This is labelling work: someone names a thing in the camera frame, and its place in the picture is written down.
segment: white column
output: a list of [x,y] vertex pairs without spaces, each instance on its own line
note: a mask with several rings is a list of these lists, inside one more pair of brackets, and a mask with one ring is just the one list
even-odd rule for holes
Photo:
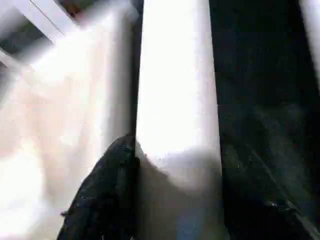
[[300,7],[320,90],[320,1],[300,0]]
[[141,239],[220,239],[221,160],[208,0],[144,1],[138,94]]

